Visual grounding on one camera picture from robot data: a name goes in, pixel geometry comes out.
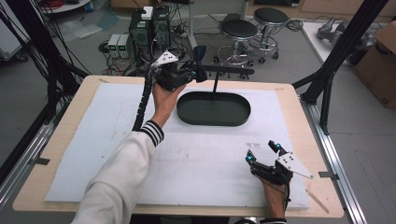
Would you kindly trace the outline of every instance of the cardboard box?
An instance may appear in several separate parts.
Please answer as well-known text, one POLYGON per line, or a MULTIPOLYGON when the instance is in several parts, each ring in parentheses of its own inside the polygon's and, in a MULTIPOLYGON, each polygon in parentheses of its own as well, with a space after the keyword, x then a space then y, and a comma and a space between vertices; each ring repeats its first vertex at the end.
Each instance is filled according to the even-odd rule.
POLYGON ((386 108, 396 108, 396 21, 375 33, 377 43, 354 72, 386 108))
POLYGON ((111 7, 115 9, 137 9, 151 7, 151 0, 111 0, 111 7))

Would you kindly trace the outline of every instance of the black rod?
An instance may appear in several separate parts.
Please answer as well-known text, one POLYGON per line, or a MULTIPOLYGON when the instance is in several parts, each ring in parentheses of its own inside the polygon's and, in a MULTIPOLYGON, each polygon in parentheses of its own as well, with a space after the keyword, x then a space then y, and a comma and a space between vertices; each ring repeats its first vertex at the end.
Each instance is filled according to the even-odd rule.
POLYGON ((319 70, 295 83, 295 89, 311 82, 307 91, 301 95, 302 101, 315 104, 323 92, 322 108, 320 111, 320 126, 328 134, 327 124, 329 117, 332 80, 347 56, 352 52, 361 37, 368 30, 375 18, 387 4, 388 0, 365 0, 352 18, 346 30, 335 44, 329 57, 319 70))

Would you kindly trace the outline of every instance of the electronic equipment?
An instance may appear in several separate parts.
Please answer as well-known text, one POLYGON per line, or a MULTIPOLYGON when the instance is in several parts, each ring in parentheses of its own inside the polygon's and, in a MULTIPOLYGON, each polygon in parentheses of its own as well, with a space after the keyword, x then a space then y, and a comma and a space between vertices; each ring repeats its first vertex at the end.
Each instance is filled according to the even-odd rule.
POLYGON ((117 49, 117 44, 119 43, 120 35, 112 35, 107 43, 108 50, 112 58, 119 58, 119 50, 117 49))
POLYGON ((157 49, 168 49, 171 47, 169 6, 157 7, 152 17, 157 49))
POLYGON ((133 54, 132 41, 129 35, 121 35, 117 43, 117 49, 121 58, 129 58, 133 54))
POLYGON ((300 0, 254 0, 257 5, 272 5, 272 6, 285 6, 297 7, 300 0))
POLYGON ((152 17, 153 7, 143 7, 144 12, 142 13, 142 20, 149 21, 152 17))
POLYGON ((142 13, 136 11, 129 25, 129 35, 138 47, 149 47, 153 40, 152 21, 142 20, 142 13))

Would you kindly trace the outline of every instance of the black cable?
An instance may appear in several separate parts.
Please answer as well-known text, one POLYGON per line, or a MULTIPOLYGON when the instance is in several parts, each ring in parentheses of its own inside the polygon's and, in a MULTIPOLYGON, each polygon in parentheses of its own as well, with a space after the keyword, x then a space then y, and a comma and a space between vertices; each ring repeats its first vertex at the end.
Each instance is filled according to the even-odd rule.
POLYGON ((142 98, 140 100, 139 107, 136 113, 136 120, 134 121, 134 127, 132 128, 133 132, 137 132, 143 125, 143 121, 145 118, 146 106, 149 102, 149 96, 151 95, 152 90, 152 79, 151 79, 151 70, 149 65, 145 74, 145 86, 143 88, 142 98))

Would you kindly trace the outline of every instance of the desk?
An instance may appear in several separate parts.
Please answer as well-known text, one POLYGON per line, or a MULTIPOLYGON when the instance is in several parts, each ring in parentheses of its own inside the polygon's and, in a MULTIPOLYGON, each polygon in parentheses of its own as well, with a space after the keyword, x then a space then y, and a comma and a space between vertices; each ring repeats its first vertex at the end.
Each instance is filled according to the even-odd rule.
MULTIPOLYGON (((41 158, 50 159, 48 165, 36 165, 28 176, 13 208, 17 211, 77 211, 77 203, 49 203, 44 198, 47 194, 62 155, 69 145, 96 89, 103 82, 142 84, 142 77, 86 77, 75 98, 66 110, 61 122, 49 140, 41 158)), ((192 87, 213 87, 214 81, 192 82, 192 87)), ((344 214, 338 195, 330 178, 320 178, 318 172, 326 171, 326 166, 316 144, 316 140, 305 118, 304 111, 294 88, 290 84, 220 81, 218 88, 239 88, 275 91, 283 117, 288 126, 290 141, 295 153, 315 176, 313 180, 304 179, 306 193, 311 207, 301 211, 287 211, 287 217, 341 217, 344 214)), ((205 207, 205 206, 171 206, 141 205, 135 210, 137 214, 225 216, 225 217, 265 217, 267 211, 262 208, 246 207, 205 207)))
MULTIPOLYGON (((248 12, 248 4, 250 0, 242 0, 242 8, 241 8, 241 20, 244 20, 247 12, 248 12)), ((195 48, 197 46, 197 42, 194 36, 194 0, 189 0, 189 23, 190 23, 190 30, 189 30, 189 40, 191 44, 191 48, 195 48)))

